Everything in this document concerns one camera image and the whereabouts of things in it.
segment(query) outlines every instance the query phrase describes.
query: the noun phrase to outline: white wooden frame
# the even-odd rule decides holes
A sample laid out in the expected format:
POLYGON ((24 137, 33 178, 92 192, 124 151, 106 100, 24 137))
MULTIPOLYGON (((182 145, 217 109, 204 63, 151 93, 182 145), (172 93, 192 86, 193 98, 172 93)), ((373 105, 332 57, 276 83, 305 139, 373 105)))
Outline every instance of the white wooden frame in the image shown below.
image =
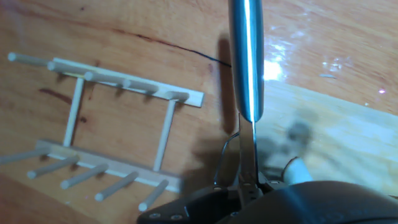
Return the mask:
POLYGON ((63 189, 68 189, 101 172, 122 177, 119 182, 116 182, 114 185, 96 195, 95 199, 99 202, 103 201, 106 197, 109 197, 132 181, 156 187, 155 190, 140 204, 139 210, 142 212, 148 209, 164 190, 177 193, 180 192, 182 185, 181 179, 176 175, 160 170, 167 138, 169 137, 170 127, 173 120, 174 108, 176 102, 201 107, 204 93, 60 58, 54 58, 52 61, 49 61, 11 52, 8 55, 8 59, 12 62, 20 62, 42 67, 47 66, 51 71, 61 72, 69 76, 77 77, 77 81, 63 144, 48 140, 38 140, 34 151, 0 157, 0 165, 43 155, 62 160, 61 162, 56 162, 47 167, 29 171, 28 177, 31 179, 40 175, 48 174, 71 164, 90 168, 89 171, 83 174, 72 179, 64 180, 61 183, 61 188, 63 189), (85 149, 71 146, 73 130, 75 128, 85 80, 131 90, 169 101, 169 107, 165 115, 164 127, 160 137, 153 168, 144 167, 140 164, 122 161, 115 157, 109 157, 93 151, 87 151, 85 149))

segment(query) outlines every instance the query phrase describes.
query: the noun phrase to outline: wooden peg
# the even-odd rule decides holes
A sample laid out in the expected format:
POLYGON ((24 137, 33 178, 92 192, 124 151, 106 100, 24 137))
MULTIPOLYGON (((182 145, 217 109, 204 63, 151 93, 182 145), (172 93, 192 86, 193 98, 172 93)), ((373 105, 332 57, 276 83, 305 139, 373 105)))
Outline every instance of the wooden peg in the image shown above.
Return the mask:
POLYGON ((72 143, 73 132, 75 130, 75 123, 76 123, 77 113, 79 111, 80 98, 84 84, 85 84, 84 79, 77 78, 75 93, 73 94, 72 105, 70 106, 67 130, 65 131, 65 137, 63 139, 63 146, 65 147, 70 147, 70 144, 72 143))
POLYGON ((59 62, 49 62, 47 64, 47 68, 53 72, 75 73, 75 74, 81 74, 82 76, 86 72, 91 72, 91 70, 88 70, 88 69, 73 67, 71 65, 65 65, 65 64, 62 64, 59 62))
POLYGON ((155 172, 160 171, 160 167, 162 166, 163 155, 164 151, 166 150, 167 139, 169 138, 169 132, 172 126, 174 108, 175 108, 175 101, 170 100, 169 106, 167 107, 166 111, 166 117, 163 123, 162 134, 160 135, 159 145, 157 147, 157 154, 153 168, 155 172))
POLYGON ((8 54, 8 60, 10 62, 19 62, 29 65, 36 65, 36 66, 47 66, 47 64, 50 62, 49 60, 46 59, 41 59, 28 55, 21 55, 14 52, 8 54))
POLYGON ((66 158, 64 160, 58 161, 56 163, 53 163, 49 166, 45 166, 45 167, 41 167, 38 168, 36 170, 31 170, 27 173, 28 178, 30 179, 34 179, 36 177, 40 177, 41 175, 44 174, 48 174, 50 172, 53 172, 57 169, 61 169, 62 167, 68 166, 68 165, 72 165, 72 164, 76 164, 79 161, 79 157, 78 156, 73 156, 73 157, 69 157, 66 158))
POLYGON ((95 200, 98 202, 102 202, 107 197, 111 196, 115 192, 117 192, 122 187, 130 184, 138 177, 137 172, 132 172, 131 174, 127 175, 125 178, 121 179, 120 181, 116 182, 114 185, 108 187, 107 189, 103 190, 102 192, 95 195, 95 200))
POLYGON ((19 154, 14 154, 10 156, 2 156, 0 157, 0 165, 7 164, 9 162, 16 162, 23 159, 28 159, 37 156, 44 156, 51 152, 50 148, 36 149, 30 152, 23 152, 19 154))
POLYGON ((162 192, 166 189, 169 182, 168 180, 163 180, 155 190, 150 193, 150 195, 138 205, 138 209, 143 212, 147 210, 155 201, 156 199, 162 194, 162 192))
POLYGON ((133 80, 124 80, 123 88, 133 88, 136 90, 144 90, 150 93, 156 93, 159 90, 159 87, 147 83, 142 83, 133 80))
POLYGON ((169 100, 177 100, 180 102, 184 102, 189 98, 189 93, 183 93, 178 91, 168 91, 166 93, 166 98, 169 100))
POLYGON ((84 173, 82 173, 80 175, 72 177, 71 179, 62 181, 61 188, 65 190, 65 189, 68 189, 70 187, 73 187, 74 185, 79 184, 79 183, 89 179, 92 176, 95 176, 97 174, 105 172, 108 168, 109 168, 109 165, 107 165, 107 164, 98 165, 98 166, 90 169, 87 172, 84 172, 84 173))
POLYGON ((114 77, 110 75, 103 75, 96 72, 86 72, 85 79, 91 82, 109 82, 109 83, 116 83, 119 85, 123 84, 123 79, 119 77, 114 77))

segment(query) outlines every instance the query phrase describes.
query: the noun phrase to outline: wood grain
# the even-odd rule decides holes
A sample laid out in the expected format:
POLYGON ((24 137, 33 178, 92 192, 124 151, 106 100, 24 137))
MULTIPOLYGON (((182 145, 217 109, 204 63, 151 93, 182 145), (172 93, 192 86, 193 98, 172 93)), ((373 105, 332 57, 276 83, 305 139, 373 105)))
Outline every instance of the wood grain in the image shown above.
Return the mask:
POLYGON ((314 180, 338 180, 398 195, 398 117, 277 81, 267 82, 257 123, 264 170, 295 156, 314 180))
MULTIPOLYGON (((205 92, 202 108, 176 108, 162 169, 186 175, 192 189, 210 184, 236 130, 227 2, 1 1, 0 153, 32 150, 40 138, 62 142, 70 105, 59 96, 72 97, 75 79, 6 58, 9 52, 60 57, 205 92)), ((263 8, 266 79, 398 114, 396 2, 272 0, 263 8)), ((73 144, 151 166, 166 108, 164 100, 86 84, 73 144)), ((134 220, 151 192, 134 183, 97 203, 86 195, 117 179, 104 176, 64 192, 60 181, 76 174, 68 169, 27 180, 28 170, 46 164, 29 159, 0 172, 103 223, 134 220)))
POLYGON ((3 174, 0 183, 3 223, 99 223, 3 174))

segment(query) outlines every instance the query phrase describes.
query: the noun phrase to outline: black plastic part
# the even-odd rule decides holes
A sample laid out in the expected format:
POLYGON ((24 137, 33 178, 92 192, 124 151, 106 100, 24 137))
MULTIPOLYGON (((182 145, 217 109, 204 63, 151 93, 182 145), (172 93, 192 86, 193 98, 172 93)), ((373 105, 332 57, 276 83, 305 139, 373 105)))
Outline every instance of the black plastic part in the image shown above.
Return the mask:
POLYGON ((241 205, 236 190, 212 186, 149 210, 138 217, 137 223, 216 223, 240 209, 241 205), (180 215, 181 218, 172 219, 174 215, 180 215))
POLYGON ((138 224, 388 224, 398 223, 398 201, 366 187, 335 181, 260 185, 264 196, 241 210, 238 191, 208 187, 143 213, 138 224), (181 215, 173 220, 173 215, 181 215))
POLYGON ((273 190, 228 224, 398 223, 398 202, 356 184, 306 182, 273 190))

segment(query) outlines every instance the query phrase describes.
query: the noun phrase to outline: wooden table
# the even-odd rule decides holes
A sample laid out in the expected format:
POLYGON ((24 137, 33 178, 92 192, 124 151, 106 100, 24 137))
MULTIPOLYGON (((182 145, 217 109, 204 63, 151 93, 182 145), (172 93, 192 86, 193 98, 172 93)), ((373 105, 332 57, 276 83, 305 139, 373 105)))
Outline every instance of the wooden table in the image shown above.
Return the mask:
MULTIPOLYGON (((398 113, 398 4, 275 0, 263 8, 266 80, 398 113)), ((32 150, 39 138, 61 142, 75 85, 74 78, 10 63, 8 52, 60 57, 205 92, 202 108, 176 111, 162 169, 184 175, 191 190, 211 184, 222 145, 237 125, 227 0, 7 0, 0 12, 2 155, 32 150)), ((86 84, 73 145, 151 166, 166 107, 164 100, 86 84)), ((28 180, 28 170, 51 162, 0 167, 1 206, 12 211, 0 214, 9 223, 135 223, 138 204, 152 190, 133 183, 98 203, 95 193, 117 177, 68 190, 59 183, 84 169, 28 180)), ((166 192, 155 206, 174 198, 166 192)))

